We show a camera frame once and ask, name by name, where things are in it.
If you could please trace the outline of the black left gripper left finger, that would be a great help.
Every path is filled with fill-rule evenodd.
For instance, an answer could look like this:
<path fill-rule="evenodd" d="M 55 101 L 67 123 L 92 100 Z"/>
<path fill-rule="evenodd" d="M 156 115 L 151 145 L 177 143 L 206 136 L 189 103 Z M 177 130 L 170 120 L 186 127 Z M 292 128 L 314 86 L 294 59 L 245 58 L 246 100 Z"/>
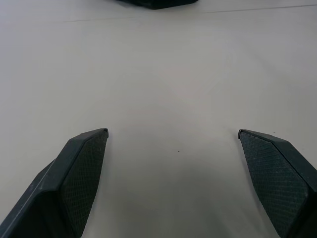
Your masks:
<path fill-rule="evenodd" d="M 100 182 L 108 129 L 68 140 L 0 224 L 0 238 L 81 238 Z"/>

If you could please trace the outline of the dark object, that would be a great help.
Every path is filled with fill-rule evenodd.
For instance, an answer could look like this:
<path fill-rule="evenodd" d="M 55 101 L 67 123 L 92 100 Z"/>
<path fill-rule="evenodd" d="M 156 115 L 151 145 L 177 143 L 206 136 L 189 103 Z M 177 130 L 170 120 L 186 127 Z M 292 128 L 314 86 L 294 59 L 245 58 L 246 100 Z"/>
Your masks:
<path fill-rule="evenodd" d="M 157 10 L 194 4 L 198 0 L 118 0 L 135 6 Z"/>

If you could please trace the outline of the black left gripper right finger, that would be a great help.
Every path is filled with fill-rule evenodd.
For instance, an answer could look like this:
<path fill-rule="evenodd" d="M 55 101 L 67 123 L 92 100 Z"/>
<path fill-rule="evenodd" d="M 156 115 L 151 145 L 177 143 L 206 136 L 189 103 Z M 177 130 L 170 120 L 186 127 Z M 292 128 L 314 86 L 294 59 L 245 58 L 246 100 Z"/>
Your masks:
<path fill-rule="evenodd" d="M 280 238 L 317 238 L 317 169 L 287 140 L 238 133 L 255 192 Z"/>

